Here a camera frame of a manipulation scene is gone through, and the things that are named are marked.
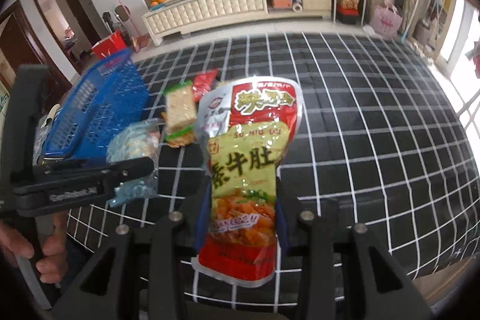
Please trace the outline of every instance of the wooden door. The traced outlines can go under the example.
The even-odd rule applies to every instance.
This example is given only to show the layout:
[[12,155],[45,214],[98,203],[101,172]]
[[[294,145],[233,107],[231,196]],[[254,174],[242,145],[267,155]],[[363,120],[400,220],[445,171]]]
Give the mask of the wooden door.
[[53,105],[60,101],[71,85],[58,68],[56,68],[56,65],[52,66],[48,61],[42,61],[44,59],[41,59],[32,48],[30,40],[35,44],[35,49],[38,48],[39,43],[36,43],[35,39],[37,38],[33,37],[32,32],[26,32],[23,29],[25,26],[21,25],[23,22],[22,18],[23,13],[18,10],[15,10],[10,15],[0,35],[0,48],[15,72],[17,72],[21,64],[46,64],[50,66],[50,76],[46,82],[46,89],[42,94],[42,102],[44,102],[43,111],[48,112]]
[[85,33],[85,36],[87,36],[87,39],[90,41],[92,46],[95,45],[97,42],[100,41],[100,36],[98,35],[92,23],[90,22],[90,19],[88,18],[88,15],[85,13],[85,10],[83,10],[83,7],[80,1],[67,0],[67,3],[72,13],[74,14],[75,18],[77,19],[78,24],[80,25],[80,28],[83,30],[83,33]]

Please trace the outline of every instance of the plastic bag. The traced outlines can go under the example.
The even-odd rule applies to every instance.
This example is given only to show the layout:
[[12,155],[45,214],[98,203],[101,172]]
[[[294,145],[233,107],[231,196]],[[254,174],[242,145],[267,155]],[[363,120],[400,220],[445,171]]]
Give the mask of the plastic bag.
[[397,36],[403,18],[398,14],[395,6],[388,2],[385,2],[385,7],[376,5],[373,15],[370,26],[376,33],[386,37]]
[[302,106],[297,83],[272,76],[229,82],[200,101],[196,133],[211,176],[212,210],[194,269],[244,287],[273,277],[275,173]]
[[121,183],[115,188],[115,198],[109,200],[110,207],[122,205],[135,198],[149,198],[157,195],[158,188],[158,158],[160,152],[160,120],[153,118],[130,124],[117,134],[109,143],[106,151],[108,163],[121,162],[150,157],[154,162],[152,174],[144,178]]
[[197,74],[195,76],[193,79],[193,86],[191,86],[195,102],[200,102],[200,99],[210,90],[212,90],[212,85],[217,74],[218,69],[216,68],[210,71],[202,72],[201,74]]

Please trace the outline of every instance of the finger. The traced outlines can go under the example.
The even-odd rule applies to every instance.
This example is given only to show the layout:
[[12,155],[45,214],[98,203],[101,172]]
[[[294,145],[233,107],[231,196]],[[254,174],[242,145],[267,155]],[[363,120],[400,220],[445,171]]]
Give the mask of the finger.
[[42,245],[42,252],[45,256],[57,255],[65,250],[67,216],[68,212],[60,212],[53,215],[52,220],[55,230],[52,235],[46,238]]
[[41,274],[61,274],[67,265],[67,253],[49,256],[39,260],[36,264],[37,270]]
[[33,246],[16,229],[0,221],[0,245],[6,247],[14,255],[30,259],[34,255]]
[[46,257],[65,252],[65,238],[55,233],[49,236],[42,245],[42,252]]
[[40,276],[40,281],[43,283],[58,283],[62,281],[63,277],[60,274],[44,274]]
[[48,274],[40,275],[40,281],[43,283],[58,283],[61,282],[65,274],[68,271],[68,264],[66,262],[62,263],[58,272],[51,272]]
[[67,221],[68,221],[68,212],[67,211],[61,211],[58,213],[55,213],[52,217],[53,220],[53,226],[58,229],[67,229]]
[[7,248],[5,247],[0,247],[0,250],[2,251],[3,253],[3,256],[5,257],[5,259],[7,260],[7,262],[12,265],[13,267],[15,268],[18,268],[18,263],[17,263],[17,259],[14,255],[13,252],[11,252],[10,250],[8,250]]

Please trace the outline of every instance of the black handle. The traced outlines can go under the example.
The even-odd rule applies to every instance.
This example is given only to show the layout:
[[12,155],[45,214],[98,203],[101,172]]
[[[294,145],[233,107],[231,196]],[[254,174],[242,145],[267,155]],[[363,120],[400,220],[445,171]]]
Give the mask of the black handle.
[[37,225],[33,217],[14,217],[9,224],[27,239],[34,248],[34,255],[28,262],[19,262],[20,270],[25,281],[35,297],[37,303],[43,309],[50,309],[61,296],[61,292],[51,283],[40,281],[40,272],[36,263],[44,257],[40,241],[38,240]]
[[[11,89],[10,104],[3,128],[1,148],[0,200],[9,202],[6,209],[14,210],[12,189],[19,183],[33,180],[33,149],[35,128],[41,115],[41,91],[48,75],[48,67],[44,65],[21,65],[15,83]],[[40,273],[35,264],[43,258],[38,240],[37,226],[34,218],[18,215],[11,217],[9,224],[18,230],[34,247],[32,259],[18,259],[20,270],[35,299],[45,309],[53,305],[60,292],[54,285],[42,283]]]

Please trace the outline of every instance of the red and yellow snack bag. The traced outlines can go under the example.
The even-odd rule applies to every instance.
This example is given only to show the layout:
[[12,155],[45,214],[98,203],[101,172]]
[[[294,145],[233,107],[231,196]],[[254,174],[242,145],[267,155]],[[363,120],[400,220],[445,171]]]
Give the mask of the red and yellow snack bag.
[[298,129],[303,97],[292,80],[255,76],[200,101],[196,134],[212,181],[209,233],[193,267],[258,287],[274,273],[275,171]]

